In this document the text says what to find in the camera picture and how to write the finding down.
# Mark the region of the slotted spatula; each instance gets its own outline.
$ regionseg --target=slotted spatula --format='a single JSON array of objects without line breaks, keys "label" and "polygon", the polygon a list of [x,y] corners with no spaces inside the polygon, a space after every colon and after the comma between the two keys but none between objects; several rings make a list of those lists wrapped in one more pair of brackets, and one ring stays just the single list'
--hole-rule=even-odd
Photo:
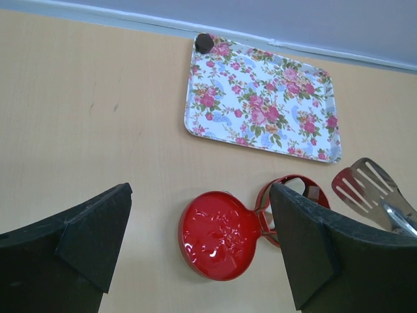
[{"label": "slotted spatula", "polygon": [[352,210],[385,230],[417,237],[417,212],[394,180],[371,159],[361,158],[340,171],[332,188]]}]

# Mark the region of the serving tray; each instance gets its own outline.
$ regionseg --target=serving tray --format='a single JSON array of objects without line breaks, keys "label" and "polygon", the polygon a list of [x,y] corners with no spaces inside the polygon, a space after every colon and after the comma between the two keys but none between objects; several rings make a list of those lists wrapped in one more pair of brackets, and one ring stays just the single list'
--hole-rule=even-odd
[{"label": "serving tray", "polygon": [[332,79],[325,70],[210,37],[208,53],[195,44],[192,53],[184,114],[191,134],[321,162],[341,159]]}]

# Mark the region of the black foam piece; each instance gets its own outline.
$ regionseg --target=black foam piece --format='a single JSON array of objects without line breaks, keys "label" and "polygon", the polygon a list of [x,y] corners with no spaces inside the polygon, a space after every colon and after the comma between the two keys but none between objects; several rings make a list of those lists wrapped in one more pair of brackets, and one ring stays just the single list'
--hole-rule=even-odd
[{"label": "black foam piece", "polygon": [[132,206],[129,184],[0,235],[0,312],[98,312]]},{"label": "black foam piece", "polygon": [[195,40],[195,49],[202,54],[207,54],[214,47],[214,41],[209,34],[199,34]]},{"label": "black foam piece", "polygon": [[359,223],[273,184],[270,200],[297,310],[414,312],[417,239]]}]

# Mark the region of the wooden table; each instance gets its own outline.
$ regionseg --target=wooden table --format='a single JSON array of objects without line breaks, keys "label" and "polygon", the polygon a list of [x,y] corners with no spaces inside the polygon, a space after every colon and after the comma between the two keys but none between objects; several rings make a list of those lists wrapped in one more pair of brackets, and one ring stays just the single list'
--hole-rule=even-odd
[{"label": "wooden table", "polygon": [[295,312],[281,253],[264,239],[230,282],[182,259],[187,203],[229,190],[248,207],[274,178],[317,181],[332,208],[365,221],[330,188],[360,157],[414,206],[417,76],[310,58],[333,77],[343,158],[327,165],[196,138],[183,125],[192,41],[0,11],[0,233],[129,182],[132,213],[106,312]]}]

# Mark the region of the red lid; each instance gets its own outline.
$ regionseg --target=red lid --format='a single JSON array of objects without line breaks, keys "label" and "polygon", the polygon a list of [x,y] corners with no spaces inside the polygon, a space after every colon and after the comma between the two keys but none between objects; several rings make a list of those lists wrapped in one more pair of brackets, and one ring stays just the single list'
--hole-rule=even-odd
[{"label": "red lid", "polygon": [[198,273],[231,280],[252,262],[261,224],[234,196],[213,191],[200,195],[184,211],[179,225],[181,252]]}]

